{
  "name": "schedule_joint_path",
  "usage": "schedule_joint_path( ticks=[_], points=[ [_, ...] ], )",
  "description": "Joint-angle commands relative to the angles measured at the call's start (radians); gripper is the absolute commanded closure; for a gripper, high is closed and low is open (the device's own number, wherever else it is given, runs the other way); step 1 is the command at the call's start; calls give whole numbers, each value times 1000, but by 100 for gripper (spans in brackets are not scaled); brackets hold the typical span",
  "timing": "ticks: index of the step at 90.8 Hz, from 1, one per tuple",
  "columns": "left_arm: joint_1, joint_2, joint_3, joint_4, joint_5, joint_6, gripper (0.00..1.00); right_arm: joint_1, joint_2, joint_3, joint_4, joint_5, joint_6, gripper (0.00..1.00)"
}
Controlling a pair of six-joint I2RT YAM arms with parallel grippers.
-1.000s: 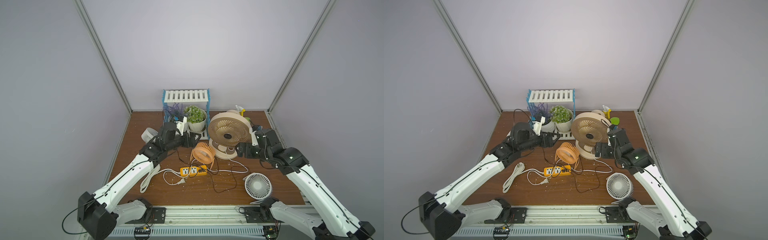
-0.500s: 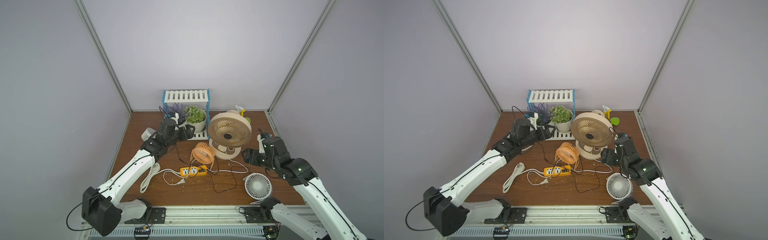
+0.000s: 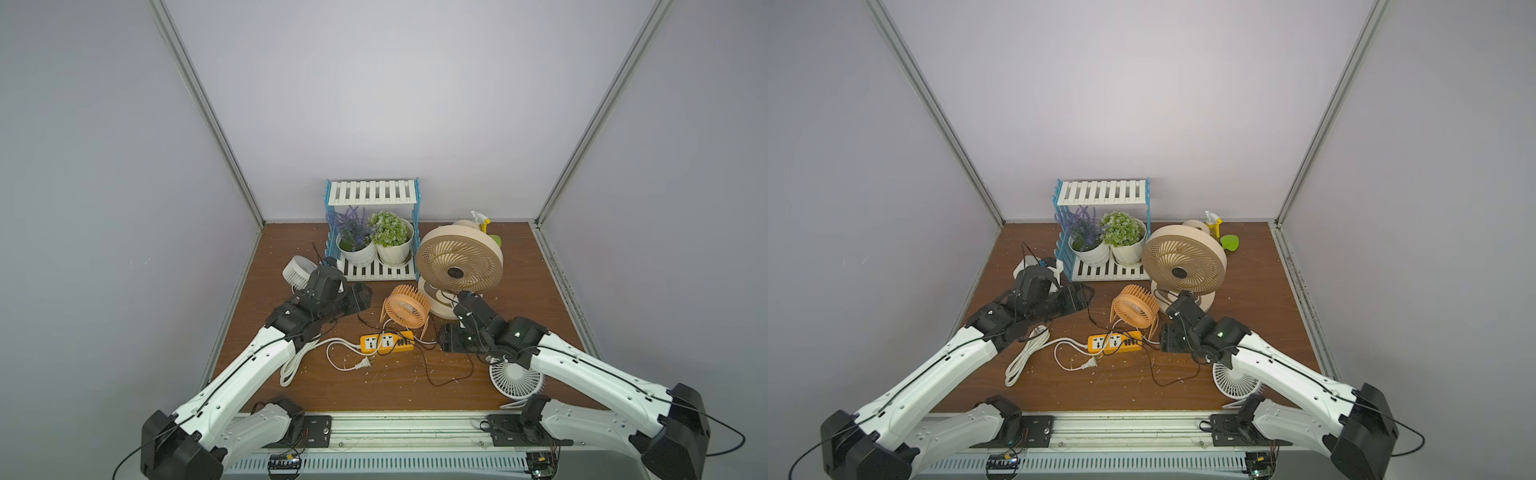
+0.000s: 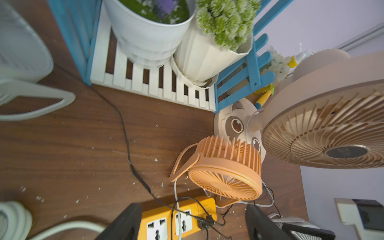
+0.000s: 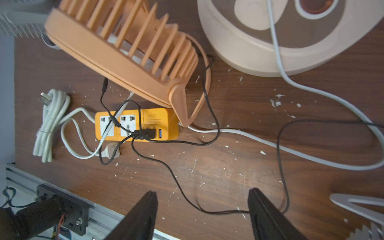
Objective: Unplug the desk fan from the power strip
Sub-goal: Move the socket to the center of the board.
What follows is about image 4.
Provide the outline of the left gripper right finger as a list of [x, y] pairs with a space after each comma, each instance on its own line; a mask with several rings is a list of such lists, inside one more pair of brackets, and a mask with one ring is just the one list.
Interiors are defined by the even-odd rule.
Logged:
[[250, 240], [291, 240], [257, 206], [248, 205], [245, 216]]

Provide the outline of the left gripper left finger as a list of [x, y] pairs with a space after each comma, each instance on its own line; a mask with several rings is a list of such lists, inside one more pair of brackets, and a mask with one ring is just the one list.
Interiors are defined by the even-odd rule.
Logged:
[[132, 203], [95, 240], [137, 240], [141, 221], [141, 204]]

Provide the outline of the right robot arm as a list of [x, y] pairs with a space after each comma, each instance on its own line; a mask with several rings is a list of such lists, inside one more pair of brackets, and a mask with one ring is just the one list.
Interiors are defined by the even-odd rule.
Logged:
[[353, 226], [359, 240], [384, 238], [384, 206], [376, 200], [334, 199], [340, 221]]

